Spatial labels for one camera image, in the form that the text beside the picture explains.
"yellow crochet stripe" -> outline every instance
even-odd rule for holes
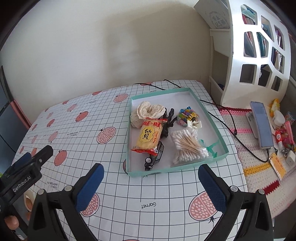
[[[266,163],[263,163],[261,165],[254,166],[254,167],[248,167],[248,168],[243,169],[244,175],[247,176],[247,175],[254,174],[256,172],[261,172],[261,171],[266,170],[270,167],[271,167],[271,164],[269,162],[266,162]]]

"beige wall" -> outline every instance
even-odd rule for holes
[[[50,106],[137,82],[197,79],[210,66],[197,0],[41,0],[0,52],[8,85],[33,122]]]

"striped knitted blanket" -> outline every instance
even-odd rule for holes
[[[233,116],[239,140],[261,160],[266,160],[267,153],[265,150],[259,148],[258,139],[254,137],[246,117],[246,113],[251,110],[228,109]],[[234,131],[233,122],[228,111],[224,108],[221,108],[219,111],[225,124]],[[256,190],[260,188],[265,191],[271,217],[274,218],[288,208],[296,199],[296,168],[291,168],[286,163],[283,155],[278,153],[279,159],[287,171],[282,181],[280,181],[269,162],[263,163],[257,160],[233,136],[232,138],[237,149],[238,158],[242,163],[248,191],[256,192]]]

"pomegranate print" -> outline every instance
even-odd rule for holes
[[[153,82],[147,82],[147,83],[144,83],[144,84],[147,84],[147,85],[150,85],[152,84]]]
[[[206,191],[198,194],[189,205],[189,215],[197,221],[210,218],[210,221],[214,222],[213,216],[216,213],[217,210]]]
[[[20,149],[20,154],[23,152],[23,150],[24,150],[24,146],[22,146],[22,148]]]
[[[98,137],[96,138],[97,142],[99,144],[106,144],[108,141],[110,141],[113,136],[115,136],[116,129],[115,127],[107,127],[106,129],[100,129],[100,133],[98,134]]]
[[[65,150],[59,151],[59,153],[57,154],[57,156],[54,159],[54,165],[59,166],[60,164],[62,164],[64,162],[64,160],[66,160],[66,157],[67,157],[67,151],[65,151]]]
[[[52,142],[54,139],[56,139],[58,132],[54,132],[50,135],[50,137],[48,138],[48,142]]]
[[[37,136],[38,136],[38,135],[35,135],[35,136],[33,137],[32,141],[31,141],[32,144],[33,144],[34,141],[37,139]]]
[[[67,112],[70,112],[70,111],[74,110],[76,106],[77,106],[77,104],[73,104],[73,105],[71,105],[71,106],[67,109]]]
[[[50,126],[52,125],[52,123],[54,123],[54,119],[52,119],[52,120],[47,124],[46,127],[50,127]]]
[[[95,193],[94,196],[91,198],[89,205],[84,211],[81,211],[81,214],[84,217],[90,217],[94,215],[96,211],[98,211],[99,206],[100,206],[100,199],[98,194]]]
[[[32,156],[32,157],[35,156],[36,152],[37,152],[37,148],[35,147],[35,148],[32,150],[32,152],[31,152],[31,156]]]
[[[76,121],[76,122],[82,121],[85,117],[87,117],[88,114],[89,114],[88,111],[84,111],[84,112],[80,113],[80,114],[76,117],[75,121]]]
[[[101,91],[97,91],[97,92],[93,92],[92,95],[97,95],[97,94],[100,94]]]
[[[34,131],[36,127],[37,127],[37,124],[35,124],[35,125],[32,127],[32,131]]]
[[[126,98],[128,97],[128,94],[124,93],[124,94],[120,94],[120,95],[117,95],[114,99],[114,102],[115,103],[119,103],[119,102],[122,102],[124,101]]]
[[[53,114],[53,112],[49,113],[48,116],[46,117],[46,119],[48,119],[49,117],[51,117]]]
[[[126,159],[123,162],[122,168],[123,168],[124,172],[127,174],[128,172],[126,171]]]

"pink pen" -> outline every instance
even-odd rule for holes
[[[291,124],[290,124],[289,121],[286,121],[285,122],[285,127],[286,127],[287,133],[289,135],[290,143],[292,143],[293,145],[295,145],[295,142],[294,142],[294,139],[293,139],[292,128],[291,128]]]

